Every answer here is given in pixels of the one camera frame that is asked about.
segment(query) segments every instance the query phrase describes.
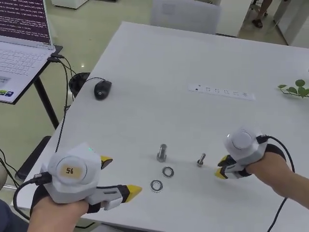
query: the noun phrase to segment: tiled floor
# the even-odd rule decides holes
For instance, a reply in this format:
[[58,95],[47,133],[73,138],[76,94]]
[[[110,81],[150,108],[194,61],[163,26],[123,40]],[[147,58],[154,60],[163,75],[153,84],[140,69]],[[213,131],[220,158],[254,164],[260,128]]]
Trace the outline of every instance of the tiled floor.
[[[62,54],[78,72],[91,71],[106,48],[121,21],[148,24],[151,0],[119,0],[117,3],[90,0],[77,11],[55,7],[47,1],[47,11],[57,38],[54,42],[64,46]],[[264,28],[251,24],[255,12],[250,12],[243,24],[240,38],[285,44],[272,27],[272,15],[280,0],[274,0],[269,16],[264,19]],[[65,77],[62,66],[52,64],[42,74],[42,81],[58,118],[63,117],[65,100]],[[35,146],[54,128],[32,86],[17,105],[0,104],[0,147],[9,164],[19,168]],[[0,191],[0,199],[10,202],[12,192]]]
[[251,21],[255,19],[257,13],[255,11],[249,10],[239,32],[239,38],[286,45],[285,40],[279,33],[278,29],[275,28],[275,24],[273,22],[273,15],[275,14],[280,2],[281,0],[273,0],[273,3],[267,11],[268,16],[264,17],[262,20],[262,29],[258,29],[252,24]]

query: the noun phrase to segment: bolt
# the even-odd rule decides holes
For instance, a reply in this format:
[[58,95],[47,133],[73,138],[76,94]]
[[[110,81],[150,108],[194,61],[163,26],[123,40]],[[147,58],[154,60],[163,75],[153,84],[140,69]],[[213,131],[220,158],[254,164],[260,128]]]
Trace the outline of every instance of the bolt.
[[204,160],[205,157],[206,157],[206,154],[203,153],[201,158],[197,161],[197,166],[198,167],[201,167],[204,164],[203,160]]
[[166,160],[166,149],[167,148],[168,148],[168,146],[166,146],[166,144],[161,144],[160,151],[156,156],[156,159],[159,162],[165,162],[165,160]]

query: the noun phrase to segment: washer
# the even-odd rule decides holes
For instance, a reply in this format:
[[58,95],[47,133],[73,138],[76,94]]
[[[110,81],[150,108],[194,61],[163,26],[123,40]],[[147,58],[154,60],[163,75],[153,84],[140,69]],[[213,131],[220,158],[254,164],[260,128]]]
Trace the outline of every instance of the washer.
[[[155,185],[155,184],[159,184],[160,187],[159,187],[158,189],[155,189],[155,188],[154,188],[154,185]],[[159,181],[159,180],[153,180],[153,181],[150,183],[150,189],[151,189],[152,192],[160,192],[160,191],[163,189],[163,184],[162,184],[162,182]]]
[[[166,174],[165,171],[166,170],[170,170],[170,175]],[[174,176],[174,169],[172,169],[171,167],[164,167],[162,169],[162,173],[163,173],[163,176],[166,177],[166,178],[172,178]]]

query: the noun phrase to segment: power strip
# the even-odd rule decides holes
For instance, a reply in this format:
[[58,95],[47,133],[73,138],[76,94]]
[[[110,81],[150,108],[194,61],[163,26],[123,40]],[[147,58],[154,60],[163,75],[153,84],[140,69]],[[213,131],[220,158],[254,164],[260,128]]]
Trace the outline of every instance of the power strip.
[[229,97],[229,98],[244,99],[244,100],[249,100],[249,101],[255,100],[254,94],[249,94],[246,92],[239,92],[239,91],[229,90],[229,89],[213,88],[213,87],[203,86],[199,84],[190,84],[188,86],[188,89],[189,91],[197,92],[197,93],[207,93],[207,94],[218,95],[218,96]]

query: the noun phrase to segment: hand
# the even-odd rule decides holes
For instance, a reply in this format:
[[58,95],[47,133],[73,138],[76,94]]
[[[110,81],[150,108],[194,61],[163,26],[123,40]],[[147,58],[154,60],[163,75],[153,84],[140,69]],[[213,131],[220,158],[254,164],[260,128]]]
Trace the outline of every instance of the hand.
[[29,223],[29,232],[70,232],[80,217],[87,213],[89,204],[79,201],[70,204],[54,203],[50,197],[40,200],[33,208]]
[[285,186],[293,175],[285,160],[273,152],[266,152],[260,161],[250,164],[246,170],[271,186],[281,196],[284,195],[282,186]]

